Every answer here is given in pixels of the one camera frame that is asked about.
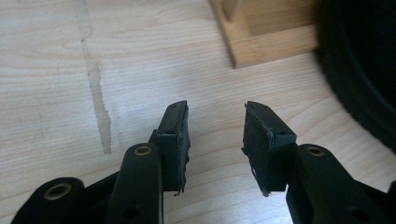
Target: wooden surface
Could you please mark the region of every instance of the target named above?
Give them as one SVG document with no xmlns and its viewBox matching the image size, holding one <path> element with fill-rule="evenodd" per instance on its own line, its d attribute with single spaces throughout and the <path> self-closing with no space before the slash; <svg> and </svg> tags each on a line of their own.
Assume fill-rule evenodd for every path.
<svg viewBox="0 0 396 224">
<path fill-rule="evenodd" d="M 315 0 L 210 1 L 234 68 L 288 58 L 318 46 Z"/>
<path fill-rule="evenodd" d="M 313 54 L 233 70 L 205 0 L 5 0 L 0 28 L 1 223 L 46 181 L 117 171 L 184 99 L 191 161 L 165 223 L 290 223 L 285 193 L 263 198 L 240 150 L 248 100 L 359 181 L 396 179 L 396 156 L 340 106 Z"/>
</svg>

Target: light wood tabletop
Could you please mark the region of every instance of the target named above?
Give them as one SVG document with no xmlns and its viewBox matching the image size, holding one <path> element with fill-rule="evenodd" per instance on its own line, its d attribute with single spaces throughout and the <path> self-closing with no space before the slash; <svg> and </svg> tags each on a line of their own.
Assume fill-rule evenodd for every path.
<svg viewBox="0 0 396 224">
<path fill-rule="evenodd" d="M 291 223 L 286 194 L 262 197 L 240 149 L 247 101 L 359 181 L 396 179 L 396 156 L 339 104 L 314 54 L 233 70 L 207 0 L 4 0 L 0 30 L 1 223 L 53 178 L 116 172 L 180 100 L 191 160 L 165 223 Z"/>
</svg>

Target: gray mark on wood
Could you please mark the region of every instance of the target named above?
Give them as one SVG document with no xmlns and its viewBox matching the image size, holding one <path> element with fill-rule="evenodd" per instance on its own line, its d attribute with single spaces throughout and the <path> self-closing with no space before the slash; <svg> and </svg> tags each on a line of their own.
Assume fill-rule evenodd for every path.
<svg viewBox="0 0 396 224">
<path fill-rule="evenodd" d="M 90 81 L 93 107 L 98 122 L 102 148 L 105 154 L 111 154 L 111 120 L 103 101 L 101 70 L 99 61 L 92 57 L 86 40 L 92 35 L 90 14 L 85 0 L 73 0 L 78 19 L 78 29 L 81 37 L 82 53 L 87 67 L 88 80 Z"/>
</svg>

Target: wooden base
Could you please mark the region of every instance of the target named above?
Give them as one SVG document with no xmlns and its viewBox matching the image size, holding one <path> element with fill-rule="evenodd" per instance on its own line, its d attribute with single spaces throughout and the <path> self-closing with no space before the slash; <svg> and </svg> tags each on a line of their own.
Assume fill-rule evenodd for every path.
<svg viewBox="0 0 396 224">
<path fill-rule="evenodd" d="M 230 1 L 211 2 L 234 68 L 306 53 L 318 45 L 313 0 L 233 2 L 238 9 L 225 5 Z"/>
</svg>

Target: wooden stand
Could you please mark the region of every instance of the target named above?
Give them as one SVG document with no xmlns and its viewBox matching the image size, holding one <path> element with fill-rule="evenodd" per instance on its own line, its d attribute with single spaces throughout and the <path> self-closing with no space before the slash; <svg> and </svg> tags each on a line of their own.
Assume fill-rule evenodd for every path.
<svg viewBox="0 0 396 224">
<path fill-rule="evenodd" d="M 306 53 L 318 42 L 315 0 L 211 0 L 234 68 Z"/>
</svg>

